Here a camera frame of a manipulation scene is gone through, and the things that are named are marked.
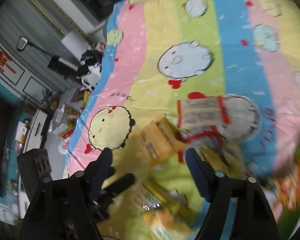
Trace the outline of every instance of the green cartoon character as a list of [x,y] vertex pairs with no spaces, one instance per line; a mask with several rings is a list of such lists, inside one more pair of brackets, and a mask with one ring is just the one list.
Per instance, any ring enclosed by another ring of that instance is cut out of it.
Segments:
[[123,32],[119,29],[112,29],[107,33],[107,45],[118,45],[123,39]]

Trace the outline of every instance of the gray floor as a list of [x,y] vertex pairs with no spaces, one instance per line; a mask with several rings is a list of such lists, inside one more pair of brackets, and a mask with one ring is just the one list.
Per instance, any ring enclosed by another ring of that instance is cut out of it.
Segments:
[[[61,96],[59,107],[66,103],[68,105],[71,105],[73,108],[80,110],[82,101],[79,101],[78,103],[70,103],[75,90],[76,89],[68,90]],[[58,151],[58,146],[63,140],[63,138],[53,133],[48,133],[47,141],[44,145],[44,148],[47,149],[48,152],[49,161],[52,168],[51,177],[53,180],[62,179],[63,171],[65,169],[66,155],[63,155]]]

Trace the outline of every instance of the drawer handle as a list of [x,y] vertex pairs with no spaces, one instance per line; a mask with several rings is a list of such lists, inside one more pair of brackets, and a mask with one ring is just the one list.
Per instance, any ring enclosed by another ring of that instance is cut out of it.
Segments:
[[38,132],[39,132],[39,128],[40,128],[40,126],[41,126],[41,123],[39,122],[39,124],[38,124],[38,128],[37,128],[37,131],[35,132],[35,135],[34,135],[34,136],[37,136],[37,135],[38,135]]

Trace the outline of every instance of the bed sheet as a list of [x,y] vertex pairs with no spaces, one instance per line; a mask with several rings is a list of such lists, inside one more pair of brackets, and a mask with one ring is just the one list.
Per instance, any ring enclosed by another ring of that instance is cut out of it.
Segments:
[[[219,132],[239,144],[257,175],[289,166],[300,137],[297,6],[290,0],[117,3],[107,23],[101,79],[77,121],[65,176],[83,170],[109,147],[114,150],[114,178],[133,172],[141,181],[151,173],[162,186],[186,195],[192,210],[188,222],[198,229],[209,204],[200,198],[186,165],[173,156],[156,169],[145,168],[131,133],[160,113],[175,124],[176,101],[202,95],[223,96],[229,106],[237,106],[230,113],[231,124]],[[112,218],[100,225],[102,233],[152,239],[128,199],[129,192],[118,197]],[[224,239],[234,209],[235,200]]]

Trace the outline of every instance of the gray curtain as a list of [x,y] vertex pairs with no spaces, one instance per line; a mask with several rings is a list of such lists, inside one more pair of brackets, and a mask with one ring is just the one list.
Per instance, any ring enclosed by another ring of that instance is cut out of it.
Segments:
[[[42,0],[36,0],[36,2],[44,9],[45,6]],[[60,15],[57,15],[58,12],[54,12],[51,8],[49,8],[49,11],[44,11],[49,13],[49,17],[63,31],[69,33],[72,30],[71,27],[60,20]],[[23,52],[18,52],[17,43],[20,36],[25,36],[29,41],[51,54],[61,56],[79,65],[79,62],[61,43],[63,35],[42,15],[31,1],[6,0],[0,8],[0,42],[29,71],[41,79],[43,83],[52,87],[53,90],[64,92],[77,86],[72,80],[64,80],[63,76],[47,68],[51,59],[49,56],[30,46],[27,46]]]

